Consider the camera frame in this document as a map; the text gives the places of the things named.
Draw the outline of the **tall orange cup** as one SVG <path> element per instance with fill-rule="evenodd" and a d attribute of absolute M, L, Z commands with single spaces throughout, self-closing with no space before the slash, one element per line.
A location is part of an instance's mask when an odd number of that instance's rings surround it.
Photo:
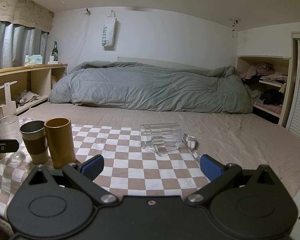
<path fill-rule="evenodd" d="M 44 127 L 54 168 L 62 169 L 68 163 L 75 163 L 71 120 L 52 118 L 44 122 Z"/>

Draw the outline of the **tissue pack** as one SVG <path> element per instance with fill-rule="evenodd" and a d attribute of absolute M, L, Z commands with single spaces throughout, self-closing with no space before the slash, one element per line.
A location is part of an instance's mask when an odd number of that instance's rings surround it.
<path fill-rule="evenodd" d="M 25 66 L 32 66 L 43 64 L 43 57 L 42 55 L 26 55 L 24 65 Z"/>

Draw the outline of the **beige cartoon valance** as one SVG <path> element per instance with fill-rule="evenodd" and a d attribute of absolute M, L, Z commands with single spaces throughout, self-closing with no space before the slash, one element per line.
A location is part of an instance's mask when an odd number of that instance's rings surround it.
<path fill-rule="evenodd" d="M 54 13 L 32 0 L 0 0 L 0 21 L 50 32 Z"/>

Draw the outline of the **green glass bottle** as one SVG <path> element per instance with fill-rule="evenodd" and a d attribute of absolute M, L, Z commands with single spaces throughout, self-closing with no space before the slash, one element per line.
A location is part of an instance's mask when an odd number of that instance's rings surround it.
<path fill-rule="evenodd" d="M 53 61 L 58 61 L 58 43 L 57 41 L 54 41 L 53 43 L 53 49 L 52 49 L 52 53 L 51 56 L 53 57 Z"/>

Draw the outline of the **crumpled cloth on shelf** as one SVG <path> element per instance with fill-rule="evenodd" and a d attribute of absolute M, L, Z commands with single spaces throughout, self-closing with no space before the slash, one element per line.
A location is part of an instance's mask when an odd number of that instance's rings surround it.
<path fill-rule="evenodd" d="M 26 103 L 33 102 L 35 100 L 41 99 L 40 95 L 33 93 L 32 91 L 22 91 L 18 95 L 13 97 L 14 101 L 20 105 L 23 106 Z"/>

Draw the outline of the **brown white checkered cloth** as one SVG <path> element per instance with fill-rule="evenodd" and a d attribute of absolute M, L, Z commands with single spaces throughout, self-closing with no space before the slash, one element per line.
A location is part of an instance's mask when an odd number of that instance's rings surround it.
<path fill-rule="evenodd" d="M 186 147 L 160 157 L 140 145 L 135 128 L 72 125 L 74 150 L 78 162 L 95 155 L 104 158 L 104 169 L 94 182 L 112 194 L 134 196 L 187 196 L 209 183 L 199 168 L 197 154 Z M 30 155 L 19 163 L 7 155 L 0 160 L 0 216 L 22 182 L 34 168 Z"/>

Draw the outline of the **small wooden stand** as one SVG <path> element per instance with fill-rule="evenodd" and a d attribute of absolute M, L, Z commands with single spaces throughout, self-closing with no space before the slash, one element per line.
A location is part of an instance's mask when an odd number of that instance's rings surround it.
<path fill-rule="evenodd" d="M 0 119 L 10 115 L 16 115 L 17 108 L 15 101 L 11 97 L 11 85 L 16 84 L 18 81 L 6 82 L 0 85 L 0 90 L 4 90 L 3 99 L 0 100 Z"/>

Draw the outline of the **wooden clothes shelf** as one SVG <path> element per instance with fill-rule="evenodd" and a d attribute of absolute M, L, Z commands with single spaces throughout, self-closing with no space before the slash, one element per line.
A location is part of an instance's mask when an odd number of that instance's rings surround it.
<path fill-rule="evenodd" d="M 292 105 L 296 74 L 290 58 L 238 56 L 236 69 L 248 87 L 253 112 L 285 127 Z"/>

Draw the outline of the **folded clothes pile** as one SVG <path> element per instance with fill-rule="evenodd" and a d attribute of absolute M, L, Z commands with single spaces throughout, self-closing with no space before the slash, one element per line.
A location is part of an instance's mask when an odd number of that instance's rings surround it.
<path fill-rule="evenodd" d="M 254 107 L 281 115 L 288 74 L 278 72 L 268 63 L 251 65 L 239 72 Z"/>

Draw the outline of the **dark cup with brown sleeve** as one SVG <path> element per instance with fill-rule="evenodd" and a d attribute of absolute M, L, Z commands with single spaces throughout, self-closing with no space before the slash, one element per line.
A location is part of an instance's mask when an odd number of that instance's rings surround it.
<path fill-rule="evenodd" d="M 44 164 L 49 159 L 44 121 L 33 120 L 23 124 L 20 132 L 34 164 Z"/>

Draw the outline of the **clear glass mug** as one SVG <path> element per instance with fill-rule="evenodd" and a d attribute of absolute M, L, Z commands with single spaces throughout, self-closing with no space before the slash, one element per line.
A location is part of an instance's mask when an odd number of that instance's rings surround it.
<path fill-rule="evenodd" d="M 160 157 L 177 153 L 183 137 L 183 129 L 176 123 L 140 126 L 141 147 Z"/>

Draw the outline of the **ribbed clear stemmed glass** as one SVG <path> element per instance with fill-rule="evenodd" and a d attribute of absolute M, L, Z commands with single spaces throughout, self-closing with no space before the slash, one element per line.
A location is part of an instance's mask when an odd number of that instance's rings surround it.
<path fill-rule="evenodd" d="M 25 153 L 20 150 L 23 139 L 19 129 L 19 119 L 16 115 L 9 115 L 0 119 L 1 139 L 13 139 L 18 142 L 18 144 L 13 146 L 12 154 L 10 155 L 10 161 L 12 163 L 19 163 L 25 159 Z"/>

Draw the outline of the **white hanging bag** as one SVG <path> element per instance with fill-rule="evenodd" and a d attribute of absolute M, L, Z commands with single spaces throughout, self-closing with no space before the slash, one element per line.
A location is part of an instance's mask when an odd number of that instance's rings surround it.
<path fill-rule="evenodd" d="M 106 17 L 104 21 L 101 41 L 103 47 L 112 47 L 114 45 L 116 22 L 117 18 L 115 11 L 112 10 L 110 15 Z"/>

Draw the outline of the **long wooden side shelf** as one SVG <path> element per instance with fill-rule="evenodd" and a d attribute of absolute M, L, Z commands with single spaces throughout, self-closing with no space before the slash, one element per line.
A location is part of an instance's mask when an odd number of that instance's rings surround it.
<path fill-rule="evenodd" d="M 0 85 L 6 82 L 18 81 L 11 85 L 11 97 L 18 95 L 22 91 L 32 91 L 40 95 L 41 99 L 26 103 L 17 108 L 16 115 L 23 113 L 47 100 L 52 89 L 52 80 L 58 81 L 66 76 L 66 63 L 58 64 L 38 64 L 32 66 L 11 67 L 0 69 Z M 0 90 L 0 100 L 3 99 L 4 90 Z"/>

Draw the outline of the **grey duvet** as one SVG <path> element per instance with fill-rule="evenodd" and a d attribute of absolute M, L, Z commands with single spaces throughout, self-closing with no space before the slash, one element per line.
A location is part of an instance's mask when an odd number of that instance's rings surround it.
<path fill-rule="evenodd" d="M 232 66 L 175 69 L 138 62 L 83 62 L 54 85 L 49 101 L 161 112 L 253 111 Z"/>

